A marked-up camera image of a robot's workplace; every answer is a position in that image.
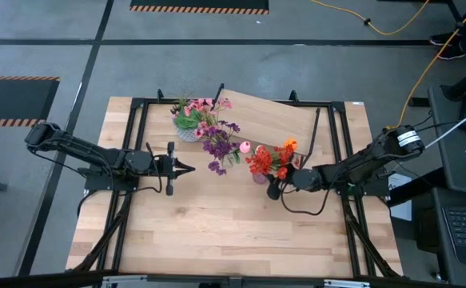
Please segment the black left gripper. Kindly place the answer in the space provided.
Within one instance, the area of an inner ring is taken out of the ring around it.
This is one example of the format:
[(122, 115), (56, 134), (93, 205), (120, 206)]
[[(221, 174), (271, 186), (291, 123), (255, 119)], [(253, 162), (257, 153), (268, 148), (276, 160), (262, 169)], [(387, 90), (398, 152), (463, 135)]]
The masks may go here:
[(174, 148), (175, 143), (169, 142), (167, 146), (167, 154), (160, 154), (156, 158), (156, 165), (158, 168), (157, 175), (167, 178), (165, 187), (165, 193), (167, 195), (173, 195), (173, 182), (176, 178), (195, 170), (194, 167), (188, 166), (174, 157)]

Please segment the dark grey side table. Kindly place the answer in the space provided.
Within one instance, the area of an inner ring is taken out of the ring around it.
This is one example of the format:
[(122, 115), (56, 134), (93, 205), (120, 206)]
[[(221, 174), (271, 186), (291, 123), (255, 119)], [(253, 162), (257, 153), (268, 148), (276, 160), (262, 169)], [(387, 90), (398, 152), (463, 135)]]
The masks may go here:
[[(448, 100), (438, 86), (428, 89), (428, 100), (436, 125), (434, 130), (439, 137), (460, 120), (461, 102)], [(437, 145), (448, 188), (466, 193), (466, 131), (455, 128), (439, 140)]]

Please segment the purple artificial flower bunch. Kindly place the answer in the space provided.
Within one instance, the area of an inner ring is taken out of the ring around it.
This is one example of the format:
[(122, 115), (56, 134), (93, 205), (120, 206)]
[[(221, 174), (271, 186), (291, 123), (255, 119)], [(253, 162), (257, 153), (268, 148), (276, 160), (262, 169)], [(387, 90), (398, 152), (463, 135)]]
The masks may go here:
[(204, 138), (203, 150), (213, 156), (208, 169), (219, 176), (227, 174), (231, 166), (224, 164), (224, 156), (232, 153), (239, 142), (233, 136), (241, 131), (238, 124), (220, 120), (211, 126), (202, 126), (200, 129)]

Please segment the succulent in patterned pot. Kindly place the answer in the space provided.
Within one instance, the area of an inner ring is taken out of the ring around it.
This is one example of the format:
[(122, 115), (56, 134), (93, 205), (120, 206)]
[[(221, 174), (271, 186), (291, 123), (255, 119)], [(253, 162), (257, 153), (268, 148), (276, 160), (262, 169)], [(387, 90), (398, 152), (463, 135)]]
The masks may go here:
[(202, 121), (202, 113), (205, 109), (203, 98), (189, 98), (187, 95), (181, 96), (174, 103), (170, 110), (173, 124), (178, 137), (185, 142), (197, 142), (199, 125)]

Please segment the red artificial flower bunch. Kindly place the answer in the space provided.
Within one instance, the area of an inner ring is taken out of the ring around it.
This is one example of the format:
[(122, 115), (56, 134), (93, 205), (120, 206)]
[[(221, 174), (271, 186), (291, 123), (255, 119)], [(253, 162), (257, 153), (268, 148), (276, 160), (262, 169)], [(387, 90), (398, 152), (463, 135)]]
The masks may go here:
[(282, 146), (265, 148), (263, 154), (253, 154), (245, 159), (252, 174), (269, 174), (285, 180), (293, 170), (299, 170), (302, 157), (296, 151), (286, 150)]

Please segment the black metal table frame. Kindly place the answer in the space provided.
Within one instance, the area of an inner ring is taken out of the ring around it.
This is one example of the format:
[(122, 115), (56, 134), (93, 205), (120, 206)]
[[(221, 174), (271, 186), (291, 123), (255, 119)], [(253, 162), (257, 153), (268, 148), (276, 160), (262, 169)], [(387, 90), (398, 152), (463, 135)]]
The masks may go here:
[[(208, 169), (210, 156), (201, 143), (183, 142), (169, 114), (170, 105), (149, 100), (112, 97), (106, 109), (98, 145), (120, 148), (130, 114), (129, 148), (135, 147), (142, 112), (147, 108), (143, 142), (164, 154), (175, 142), (175, 156), (196, 171), (174, 182), (173, 196), (144, 190), (133, 195), (126, 223), (118, 272), (185, 276), (261, 276), (288, 278), (351, 278), (349, 238), (341, 199), (330, 192), (323, 213), (312, 217), (291, 214), (266, 195), (244, 163), (228, 168), (226, 176)], [(289, 132), (282, 118), (296, 118), (296, 132), (273, 136), (279, 146), (295, 138), (308, 152), (304, 132), (313, 132), (318, 107), (296, 108), (272, 102), (275, 131)], [(111, 192), (98, 191), (82, 205), (66, 268), (75, 268), (102, 235)], [(363, 198), (369, 236), (385, 261), (403, 274), (389, 209), (378, 198)]]

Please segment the silver aluminium rail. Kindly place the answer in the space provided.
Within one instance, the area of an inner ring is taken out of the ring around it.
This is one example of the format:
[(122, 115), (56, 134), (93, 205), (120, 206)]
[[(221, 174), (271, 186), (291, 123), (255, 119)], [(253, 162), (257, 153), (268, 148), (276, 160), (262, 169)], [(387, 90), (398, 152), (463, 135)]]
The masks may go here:
[(260, 285), (295, 285), (319, 286), (324, 288), (371, 288), (366, 281), (352, 279), (331, 278), (285, 278), (285, 277), (250, 277), (250, 276), (184, 276), (184, 275), (147, 275), (132, 274), (120, 276), (106, 276), (101, 284), (106, 288), (126, 282), (195, 282), (227, 286), (228, 288), (243, 288), (248, 284)]

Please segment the dark grey desk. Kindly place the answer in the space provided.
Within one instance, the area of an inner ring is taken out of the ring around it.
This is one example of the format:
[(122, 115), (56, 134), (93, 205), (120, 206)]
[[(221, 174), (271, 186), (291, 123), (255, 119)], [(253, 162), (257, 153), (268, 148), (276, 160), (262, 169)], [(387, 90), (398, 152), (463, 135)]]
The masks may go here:
[(431, 273), (438, 282), (466, 286), (466, 265), (454, 254), (443, 208), (466, 206), (466, 193), (433, 188), (412, 200), (417, 247), (436, 255), (438, 268)]

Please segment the pink artificial tulip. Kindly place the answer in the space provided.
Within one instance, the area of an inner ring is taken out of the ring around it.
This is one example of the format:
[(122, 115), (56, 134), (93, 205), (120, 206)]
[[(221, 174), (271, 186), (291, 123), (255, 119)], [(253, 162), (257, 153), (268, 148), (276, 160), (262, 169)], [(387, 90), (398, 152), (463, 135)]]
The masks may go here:
[(250, 142), (238, 143), (237, 148), (233, 151), (233, 158), (236, 163), (241, 161), (240, 154), (248, 154), (251, 152)]

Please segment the pink artificial blossom bunch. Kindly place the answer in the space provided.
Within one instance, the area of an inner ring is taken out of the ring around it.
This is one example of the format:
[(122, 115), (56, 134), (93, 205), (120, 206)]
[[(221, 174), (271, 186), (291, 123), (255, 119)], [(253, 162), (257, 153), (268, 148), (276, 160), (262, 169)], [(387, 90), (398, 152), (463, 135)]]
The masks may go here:
[(203, 136), (209, 136), (209, 130), (234, 130), (233, 124), (220, 120), (220, 112), (232, 109), (227, 98), (179, 98), (169, 110), (177, 136), (185, 142), (197, 142)]

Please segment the black hazard-striped floor mat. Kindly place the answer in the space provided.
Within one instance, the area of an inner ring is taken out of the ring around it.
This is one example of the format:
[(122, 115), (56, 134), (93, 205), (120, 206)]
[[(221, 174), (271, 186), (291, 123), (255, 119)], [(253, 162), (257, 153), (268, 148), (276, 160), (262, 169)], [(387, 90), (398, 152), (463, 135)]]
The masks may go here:
[(184, 14), (269, 14), (269, 0), (131, 0), (129, 10)]
[(0, 76), (0, 127), (46, 121), (59, 84), (54, 76)]

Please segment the white paper sign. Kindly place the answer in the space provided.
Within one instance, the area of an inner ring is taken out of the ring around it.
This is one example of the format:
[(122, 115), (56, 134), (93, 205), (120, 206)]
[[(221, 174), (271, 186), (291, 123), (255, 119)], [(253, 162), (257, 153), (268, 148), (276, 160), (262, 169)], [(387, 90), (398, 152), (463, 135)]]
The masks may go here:
[[(393, 190), (399, 186), (403, 186), (408, 182), (411, 182), (412, 179), (408, 176), (402, 174), (393, 174), (388, 178), (388, 189)], [(409, 200), (403, 204), (393, 206), (391, 209), (391, 215), (394, 218), (399, 218), (405, 221), (412, 221), (412, 201)]]

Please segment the person's shoe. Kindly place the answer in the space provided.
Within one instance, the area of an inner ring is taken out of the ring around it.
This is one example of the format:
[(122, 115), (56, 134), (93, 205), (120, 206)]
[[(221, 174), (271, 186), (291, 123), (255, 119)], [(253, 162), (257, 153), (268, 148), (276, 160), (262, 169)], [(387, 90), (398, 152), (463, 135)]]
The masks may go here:
[(439, 52), (438, 58), (445, 61), (450, 61), (457, 58), (462, 58), (466, 55), (461, 48), (456, 46), (446, 46), (444, 50)]
[(455, 46), (462, 39), (461, 34), (453, 35), (453, 32), (445, 34), (435, 34), (428, 41), (434, 46)]

